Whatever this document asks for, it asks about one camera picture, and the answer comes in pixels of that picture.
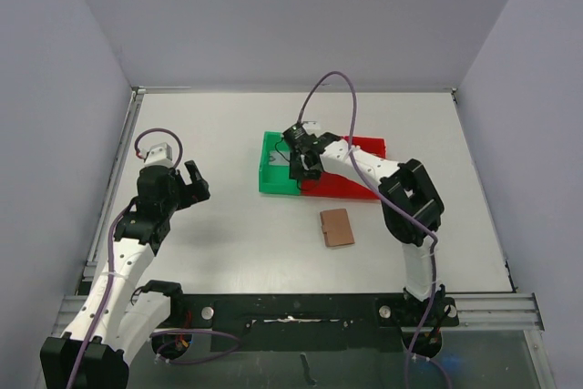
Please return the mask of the brown leather card holder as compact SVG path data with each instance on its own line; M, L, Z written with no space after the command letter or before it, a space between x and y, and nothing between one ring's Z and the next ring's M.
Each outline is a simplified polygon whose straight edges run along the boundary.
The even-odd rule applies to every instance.
M320 212L322 235L328 248L354 245L355 239L346 209Z

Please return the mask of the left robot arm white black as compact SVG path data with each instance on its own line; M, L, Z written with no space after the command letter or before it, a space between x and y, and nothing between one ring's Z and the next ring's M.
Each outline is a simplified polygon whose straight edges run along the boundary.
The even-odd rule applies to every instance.
M180 327L186 321L179 283L139 283L169 234L173 214L210 198L195 162L185 167L190 183L177 169L163 165L139 172L138 194L110 228L106 265L81 310L41 348L46 387L124 388L129 366L150 334L159 326Z

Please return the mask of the silver grey card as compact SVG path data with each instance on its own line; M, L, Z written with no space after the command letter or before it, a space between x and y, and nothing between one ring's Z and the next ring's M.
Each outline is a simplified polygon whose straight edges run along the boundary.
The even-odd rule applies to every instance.
M268 157L270 166L288 166L290 162L290 152L288 150L271 150Z

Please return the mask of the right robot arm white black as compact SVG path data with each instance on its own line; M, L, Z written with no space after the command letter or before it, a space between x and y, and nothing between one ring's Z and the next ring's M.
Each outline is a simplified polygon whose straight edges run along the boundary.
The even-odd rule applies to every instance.
M405 311L415 323L425 324L438 313L442 289L436 268L436 232L445 205L424 165L382 159L330 132L316 135L296 123L282 139L290 150L290 177L317 180L328 173L369 189L382 202L384 224L403 245L408 297Z

